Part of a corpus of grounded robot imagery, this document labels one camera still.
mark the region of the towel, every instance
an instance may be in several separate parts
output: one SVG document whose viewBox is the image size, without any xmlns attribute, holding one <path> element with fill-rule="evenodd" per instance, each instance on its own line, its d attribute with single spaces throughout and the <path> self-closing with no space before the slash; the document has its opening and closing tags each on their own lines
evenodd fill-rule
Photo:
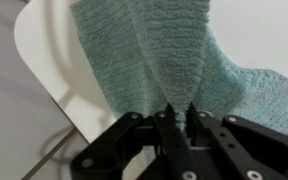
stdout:
<svg viewBox="0 0 288 180">
<path fill-rule="evenodd" d="M 167 103 L 183 115 L 193 102 L 219 119 L 235 114 L 288 135 L 288 79 L 225 56 L 207 26 L 209 0 L 82 0 L 71 9 L 117 118 Z"/>
</svg>

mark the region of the screw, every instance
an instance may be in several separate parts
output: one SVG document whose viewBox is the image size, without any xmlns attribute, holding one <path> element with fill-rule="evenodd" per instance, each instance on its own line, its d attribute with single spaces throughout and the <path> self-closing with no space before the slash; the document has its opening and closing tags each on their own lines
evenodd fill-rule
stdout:
<svg viewBox="0 0 288 180">
<path fill-rule="evenodd" d="M 81 165 L 83 168 L 90 168 L 91 166 L 93 166 L 93 164 L 94 164 L 93 159 L 85 159 L 82 161 Z"/>
<path fill-rule="evenodd" d="M 198 113 L 198 115 L 199 115 L 200 117 L 205 117 L 205 116 L 206 116 L 205 113 Z"/>
<path fill-rule="evenodd" d="M 235 117 L 229 117 L 228 120 L 230 120 L 231 122 L 236 122 L 237 119 Z"/>
<path fill-rule="evenodd" d="M 132 119 L 137 119 L 139 116 L 138 116 L 138 114 L 132 114 Z"/>
<path fill-rule="evenodd" d="M 192 171 L 185 171 L 182 174 L 183 180 L 197 180 L 196 174 Z"/>
<path fill-rule="evenodd" d="M 250 180 L 263 180 L 263 176 L 259 172 L 253 170 L 247 171 L 247 177 Z"/>
<path fill-rule="evenodd" d="M 165 113 L 160 113 L 159 116 L 160 116 L 161 118 L 164 118 L 164 117 L 166 116 L 166 114 L 165 114 Z"/>
</svg>

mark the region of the teal towel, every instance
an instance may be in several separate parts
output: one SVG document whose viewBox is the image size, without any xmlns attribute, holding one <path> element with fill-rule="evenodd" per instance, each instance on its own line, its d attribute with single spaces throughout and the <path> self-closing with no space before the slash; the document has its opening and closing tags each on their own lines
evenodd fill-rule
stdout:
<svg viewBox="0 0 288 180">
<path fill-rule="evenodd" d="M 168 102 L 183 114 L 193 102 L 217 118 L 235 114 L 288 135 L 288 79 L 233 64 L 207 26 L 208 0 L 82 0 L 71 8 L 117 118 L 148 116 Z"/>
</svg>

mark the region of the metal bolt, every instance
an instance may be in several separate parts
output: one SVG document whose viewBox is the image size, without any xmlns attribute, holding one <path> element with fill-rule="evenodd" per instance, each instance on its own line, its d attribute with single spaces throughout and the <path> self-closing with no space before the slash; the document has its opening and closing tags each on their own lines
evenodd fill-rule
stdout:
<svg viewBox="0 0 288 180">
<path fill-rule="evenodd" d="M 200 117 L 205 117 L 205 116 L 206 116 L 205 113 L 198 113 L 198 115 L 199 115 Z"/>
<path fill-rule="evenodd" d="M 159 116 L 160 116 L 161 118 L 163 118 L 163 117 L 166 116 L 166 114 L 165 114 L 165 113 L 160 113 Z"/>
<path fill-rule="evenodd" d="M 138 116 L 138 114 L 132 114 L 132 119 L 137 119 L 139 116 Z"/>
<path fill-rule="evenodd" d="M 247 177 L 250 180 L 263 180 L 263 176 L 259 172 L 253 170 L 247 171 Z"/>
<path fill-rule="evenodd" d="M 231 122 L 236 122 L 237 119 L 235 117 L 229 117 L 228 120 L 230 120 Z"/>
<path fill-rule="evenodd" d="M 182 174 L 183 180 L 197 180 L 196 174 L 192 171 L 185 171 Z"/>
<path fill-rule="evenodd" d="M 93 159 L 85 159 L 82 161 L 81 165 L 83 168 L 90 168 L 91 166 L 93 166 L 93 164 L 94 164 Z"/>
</svg>

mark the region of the gray floor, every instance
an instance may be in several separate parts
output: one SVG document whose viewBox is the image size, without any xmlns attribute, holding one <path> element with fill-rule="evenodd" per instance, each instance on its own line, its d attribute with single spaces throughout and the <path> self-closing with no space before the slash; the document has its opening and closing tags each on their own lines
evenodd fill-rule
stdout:
<svg viewBox="0 0 288 180">
<path fill-rule="evenodd" d="M 25 5 L 0 0 L 0 180 L 21 179 L 72 128 L 17 53 L 14 22 Z M 32 179 L 69 180 L 67 164 L 86 145 L 76 134 Z"/>
</svg>

